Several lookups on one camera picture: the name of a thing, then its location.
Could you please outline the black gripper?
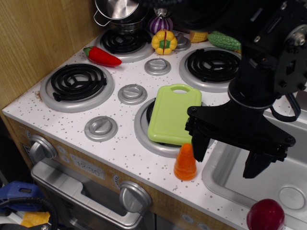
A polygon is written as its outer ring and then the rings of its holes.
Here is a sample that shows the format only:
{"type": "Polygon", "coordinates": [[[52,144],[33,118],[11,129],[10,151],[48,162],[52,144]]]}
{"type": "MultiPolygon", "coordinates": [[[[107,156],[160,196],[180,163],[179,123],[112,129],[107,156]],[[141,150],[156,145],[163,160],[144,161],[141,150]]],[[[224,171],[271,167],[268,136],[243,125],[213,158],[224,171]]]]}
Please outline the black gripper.
{"type": "Polygon", "coordinates": [[[202,162],[211,139],[249,151],[243,177],[257,177],[272,162],[284,160],[295,138],[272,124],[263,110],[246,108],[234,100],[219,106],[192,106],[186,130],[192,136],[193,156],[202,162]]]}

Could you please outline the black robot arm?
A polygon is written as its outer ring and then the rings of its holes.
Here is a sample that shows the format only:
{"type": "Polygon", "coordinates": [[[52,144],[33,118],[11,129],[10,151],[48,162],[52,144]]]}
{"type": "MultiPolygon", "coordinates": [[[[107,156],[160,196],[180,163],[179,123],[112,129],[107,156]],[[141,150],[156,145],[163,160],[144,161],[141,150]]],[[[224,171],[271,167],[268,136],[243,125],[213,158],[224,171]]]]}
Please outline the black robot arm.
{"type": "Polygon", "coordinates": [[[254,178],[283,161],[295,138],[263,115],[285,96],[296,116],[293,94],[307,82],[307,9],[299,0],[141,0],[166,8],[185,29],[219,31],[241,43],[241,61],[220,106],[190,107],[186,130],[193,155],[202,161],[211,139],[249,151],[243,176],[254,178]]]}

